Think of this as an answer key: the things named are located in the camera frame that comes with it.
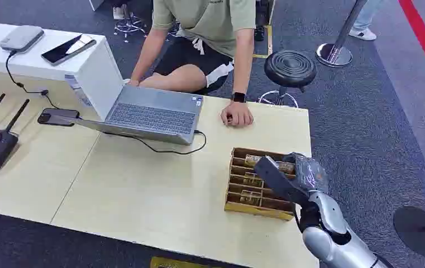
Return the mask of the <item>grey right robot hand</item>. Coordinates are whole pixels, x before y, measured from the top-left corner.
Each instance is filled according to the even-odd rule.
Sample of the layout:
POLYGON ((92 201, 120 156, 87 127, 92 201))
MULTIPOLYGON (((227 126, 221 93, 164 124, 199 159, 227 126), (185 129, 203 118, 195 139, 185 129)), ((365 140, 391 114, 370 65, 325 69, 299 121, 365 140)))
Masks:
POLYGON ((328 175, 324 167, 312 158, 292 152, 281 158, 294 168, 293 179, 279 169, 278 162, 266 155, 255 164, 254 170, 273 193, 301 207, 321 207, 328 198, 328 175))

